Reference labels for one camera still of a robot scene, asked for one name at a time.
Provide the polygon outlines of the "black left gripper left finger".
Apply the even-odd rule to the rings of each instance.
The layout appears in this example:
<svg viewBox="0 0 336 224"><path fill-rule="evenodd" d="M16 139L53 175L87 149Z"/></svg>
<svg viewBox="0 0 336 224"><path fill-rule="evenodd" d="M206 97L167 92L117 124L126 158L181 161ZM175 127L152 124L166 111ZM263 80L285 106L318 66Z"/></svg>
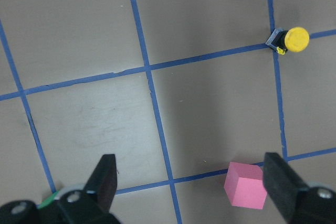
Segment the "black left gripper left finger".
<svg viewBox="0 0 336 224"><path fill-rule="evenodd" d="M1 206L1 223L120 223L110 208L117 190L114 154L104 154L82 189L59 191L41 207L22 199Z"/></svg>

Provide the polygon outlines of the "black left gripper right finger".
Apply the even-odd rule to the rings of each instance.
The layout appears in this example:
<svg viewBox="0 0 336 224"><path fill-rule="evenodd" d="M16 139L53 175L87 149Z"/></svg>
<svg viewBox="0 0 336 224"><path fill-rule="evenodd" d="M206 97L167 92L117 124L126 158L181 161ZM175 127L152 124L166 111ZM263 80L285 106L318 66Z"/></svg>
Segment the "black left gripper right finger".
<svg viewBox="0 0 336 224"><path fill-rule="evenodd" d="M264 155L263 185L286 223L335 223L335 191L306 183L278 153Z"/></svg>

